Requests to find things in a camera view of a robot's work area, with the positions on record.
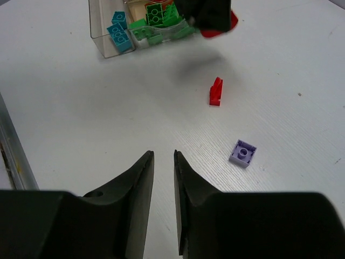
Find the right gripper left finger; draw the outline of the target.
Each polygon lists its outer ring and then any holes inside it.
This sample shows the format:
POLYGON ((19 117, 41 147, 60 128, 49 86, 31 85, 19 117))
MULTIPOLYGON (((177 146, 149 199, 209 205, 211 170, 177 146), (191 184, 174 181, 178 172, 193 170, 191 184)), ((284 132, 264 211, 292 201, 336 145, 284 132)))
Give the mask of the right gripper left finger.
POLYGON ((84 196, 1 191, 1 258, 142 258, 154 153, 84 196))

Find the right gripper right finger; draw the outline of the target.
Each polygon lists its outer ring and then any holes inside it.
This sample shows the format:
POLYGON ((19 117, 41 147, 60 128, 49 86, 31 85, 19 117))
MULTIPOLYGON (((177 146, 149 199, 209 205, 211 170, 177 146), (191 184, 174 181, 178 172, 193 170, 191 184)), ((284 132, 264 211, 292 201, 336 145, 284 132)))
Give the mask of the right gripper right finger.
POLYGON ((221 192, 174 152, 183 258, 344 258, 344 226, 316 192, 221 192))

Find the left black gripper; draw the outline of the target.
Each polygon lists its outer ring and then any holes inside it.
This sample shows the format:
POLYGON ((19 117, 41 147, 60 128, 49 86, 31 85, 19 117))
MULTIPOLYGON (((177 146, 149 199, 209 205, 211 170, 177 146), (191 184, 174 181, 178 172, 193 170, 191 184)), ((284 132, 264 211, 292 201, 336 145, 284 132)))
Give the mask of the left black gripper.
POLYGON ((229 31, 231 0, 175 0, 178 13, 199 30, 229 31))

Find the red 2x4 lego brick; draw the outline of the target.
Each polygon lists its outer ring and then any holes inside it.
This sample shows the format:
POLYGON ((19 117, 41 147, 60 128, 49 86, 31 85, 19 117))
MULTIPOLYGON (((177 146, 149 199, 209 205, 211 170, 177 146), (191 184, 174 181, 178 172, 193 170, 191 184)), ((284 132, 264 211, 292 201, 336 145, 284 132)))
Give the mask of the red 2x4 lego brick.
POLYGON ((236 14, 231 9, 229 31, 224 32, 224 31, 219 31, 219 30, 200 30, 200 33, 206 39, 215 38, 215 37, 218 37, 218 36, 223 35, 225 33, 231 32, 237 26, 238 21, 239 21, 238 17, 236 16, 236 14))

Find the red round lego piece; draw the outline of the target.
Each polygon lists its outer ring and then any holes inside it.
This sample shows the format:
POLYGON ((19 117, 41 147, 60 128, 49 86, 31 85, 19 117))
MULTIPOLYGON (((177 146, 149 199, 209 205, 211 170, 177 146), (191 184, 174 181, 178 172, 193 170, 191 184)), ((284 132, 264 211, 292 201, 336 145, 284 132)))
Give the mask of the red round lego piece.
POLYGON ((223 80, 217 77, 210 88, 209 105, 220 106, 222 88, 223 88, 223 80))

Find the cyan 2x2 lego brick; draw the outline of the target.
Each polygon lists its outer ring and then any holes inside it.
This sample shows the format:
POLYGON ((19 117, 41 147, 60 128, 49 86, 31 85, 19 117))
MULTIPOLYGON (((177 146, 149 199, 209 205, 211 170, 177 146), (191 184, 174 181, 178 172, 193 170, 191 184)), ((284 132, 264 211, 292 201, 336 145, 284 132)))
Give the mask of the cyan 2x2 lego brick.
POLYGON ((126 13, 124 11, 115 11, 112 17, 112 24, 119 23, 123 29, 127 28, 126 13))

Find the cyan 2x4 lego brick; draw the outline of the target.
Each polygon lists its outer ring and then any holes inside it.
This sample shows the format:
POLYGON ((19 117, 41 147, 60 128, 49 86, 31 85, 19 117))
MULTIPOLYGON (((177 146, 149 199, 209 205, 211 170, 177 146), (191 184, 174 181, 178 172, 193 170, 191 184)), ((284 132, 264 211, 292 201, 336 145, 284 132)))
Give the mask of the cyan 2x4 lego brick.
POLYGON ((132 42, 129 39, 126 31, 122 28, 119 23, 113 24, 107 28, 112 41, 114 42, 116 49, 120 52, 126 52, 133 48, 132 42))

